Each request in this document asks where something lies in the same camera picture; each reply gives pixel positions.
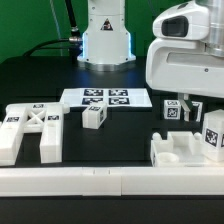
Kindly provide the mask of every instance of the white 3d-printed part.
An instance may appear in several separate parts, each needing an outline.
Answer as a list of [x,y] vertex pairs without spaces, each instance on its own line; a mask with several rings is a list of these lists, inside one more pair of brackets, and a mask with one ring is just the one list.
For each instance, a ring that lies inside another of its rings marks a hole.
[[91,103],[82,113],[84,128],[98,129],[107,117],[107,104],[104,102]]
[[205,113],[203,154],[216,162],[224,160],[224,110]]
[[13,107],[0,128],[0,165],[14,165],[23,138],[27,119],[26,107]]
[[40,141],[40,157],[42,163],[62,161],[63,121],[64,114],[62,106],[60,104],[49,105]]
[[0,166],[15,164],[24,133],[42,131],[41,162],[61,162],[63,114],[69,111],[67,105],[60,103],[8,105],[0,127]]
[[167,140],[155,133],[151,141],[151,161],[155,167],[224,166],[224,162],[207,158],[203,154],[205,148],[200,133],[168,132]]
[[224,195],[223,167],[0,169],[0,196]]

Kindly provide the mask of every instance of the white robot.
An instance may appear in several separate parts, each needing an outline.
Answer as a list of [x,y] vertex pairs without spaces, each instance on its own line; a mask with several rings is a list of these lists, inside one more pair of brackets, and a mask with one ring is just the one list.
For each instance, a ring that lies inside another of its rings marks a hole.
[[135,60],[125,28],[125,0],[88,0],[89,26],[83,34],[81,66],[114,71]]
[[224,97],[223,0],[174,6],[155,20],[153,32],[146,67],[152,89]]

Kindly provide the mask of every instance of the green wall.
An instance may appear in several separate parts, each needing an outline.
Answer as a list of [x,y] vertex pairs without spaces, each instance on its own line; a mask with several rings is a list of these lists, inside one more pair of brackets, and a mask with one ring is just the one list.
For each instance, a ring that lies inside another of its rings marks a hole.
[[[186,2],[186,0],[126,0],[126,27],[132,34],[133,53],[146,55],[153,35],[153,14]],[[53,0],[61,36],[70,36],[70,27],[64,0]],[[77,23],[81,32],[87,27],[87,0],[73,0]],[[20,56],[33,46],[57,39],[49,0],[0,0],[0,62],[9,57]],[[39,51],[34,55],[60,55],[58,50]]]

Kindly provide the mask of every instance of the black tabletop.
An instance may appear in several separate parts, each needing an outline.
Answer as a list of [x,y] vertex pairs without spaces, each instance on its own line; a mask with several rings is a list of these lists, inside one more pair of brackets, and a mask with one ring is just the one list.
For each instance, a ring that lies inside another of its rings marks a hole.
[[[17,167],[151,166],[154,132],[201,131],[202,122],[163,119],[163,101],[175,93],[152,91],[145,83],[144,57],[119,72],[79,68],[69,57],[16,57],[0,65],[0,118],[12,103],[59,102],[67,88],[146,88],[152,108],[108,108],[98,130],[82,128],[84,108],[65,115],[63,162],[41,164],[41,134],[25,134]],[[204,111],[224,109],[222,99],[192,96]],[[222,197],[44,197],[0,199],[1,223],[222,223]]]

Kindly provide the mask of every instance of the white box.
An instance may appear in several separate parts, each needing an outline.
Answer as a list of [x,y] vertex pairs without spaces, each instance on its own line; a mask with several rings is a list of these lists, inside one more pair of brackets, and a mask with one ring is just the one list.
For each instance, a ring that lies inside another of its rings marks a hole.
[[107,117],[105,102],[92,103],[82,113],[83,128],[98,129]]
[[205,114],[202,137],[203,154],[216,162],[224,160],[224,110]]
[[63,105],[48,105],[40,141],[41,163],[62,161]]
[[159,133],[151,141],[151,161],[155,167],[204,167],[215,166],[201,150],[201,134],[183,131],[168,132],[167,140]]
[[7,113],[0,128],[0,166],[15,164],[27,116],[26,107],[14,107]]
[[164,100],[164,118],[179,120],[181,113],[181,105],[179,100]]

